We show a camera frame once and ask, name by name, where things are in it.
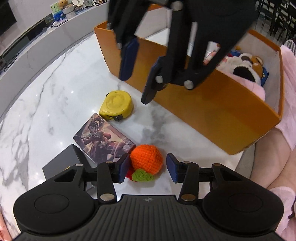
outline orange knitted ball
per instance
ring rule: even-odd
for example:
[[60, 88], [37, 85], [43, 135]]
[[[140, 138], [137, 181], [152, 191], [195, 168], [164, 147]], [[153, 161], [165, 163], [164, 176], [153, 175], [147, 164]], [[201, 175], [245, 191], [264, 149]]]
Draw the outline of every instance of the orange knitted ball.
[[143, 169], [155, 175], [163, 166], [163, 157], [156, 146], [140, 145], [131, 152], [131, 164], [135, 170]]

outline yellow tape measure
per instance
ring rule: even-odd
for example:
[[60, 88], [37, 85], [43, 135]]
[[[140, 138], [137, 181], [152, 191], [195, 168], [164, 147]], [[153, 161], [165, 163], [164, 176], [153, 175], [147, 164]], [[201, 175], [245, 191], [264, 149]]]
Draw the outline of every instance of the yellow tape measure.
[[121, 121], [133, 111], [133, 102], [125, 91], [111, 91], [101, 106], [99, 114], [106, 120]]

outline black circular pad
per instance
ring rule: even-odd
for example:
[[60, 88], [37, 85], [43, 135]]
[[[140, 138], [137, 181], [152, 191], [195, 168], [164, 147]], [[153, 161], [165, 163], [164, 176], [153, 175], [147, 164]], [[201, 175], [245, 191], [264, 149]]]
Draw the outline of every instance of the black circular pad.
[[48, 182], [20, 196], [13, 207], [22, 231], [42, 235], [67, 233], [94, 213], [92, 197], [69, 182]]
[[284, 212], [278, 196], [251, 181], [229, 182], [212, 190], [202, 207], [217, 227], [246, 235], [274, 230]]
[[67, 208], [69, 199], [60, 194], [46, 194], [37, 198], [35, 208], [42, 213], [59, 213]]

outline anime character illustration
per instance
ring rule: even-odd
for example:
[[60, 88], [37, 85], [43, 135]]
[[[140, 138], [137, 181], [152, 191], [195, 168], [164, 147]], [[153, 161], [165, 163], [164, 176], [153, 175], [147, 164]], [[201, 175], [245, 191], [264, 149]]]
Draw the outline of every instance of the anime character illustration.
[[94, 114], [73, 139], [96, 164], [117, 161], [134, 147], [132, 141], [98, 114]]

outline plush toy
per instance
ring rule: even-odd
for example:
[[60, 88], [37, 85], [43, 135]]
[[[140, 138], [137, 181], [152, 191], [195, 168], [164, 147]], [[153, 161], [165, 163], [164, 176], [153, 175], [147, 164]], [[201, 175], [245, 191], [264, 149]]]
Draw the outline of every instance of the plush toy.
[[263, 60], [258, 56], [253, 56], [249, 53], [243, 53], [239, 56], [243, 61], [249, 61], [252, 64], [252, 69], [258, 74], [260, 79], [263, 75]]
[[221, 62], [216, 69], [224, 73], [235, 74], [261, 85], [261, 78], [253, 69], [252, 63], [241, 58], [241, 55], [239, 57], [229, 57], [226, 62]]
[[231, 50], [227, 56], [228, 57], [233, 57], [233, 56], [238, 57], [240, 55], [241, 55], [241, 48], [240, 48], [240, 46], [236, 46], [235, 50]]
[[60, 0], [58, 4], [59, 8], [63, 10], [63, 8], [68, 5], [68, 0]]
[[154, 179], [163, 166], [163, 157], [156, 146], [137, 146], [130, 155], [131, 168], [127, 177], [136, 182], [147, 182]]

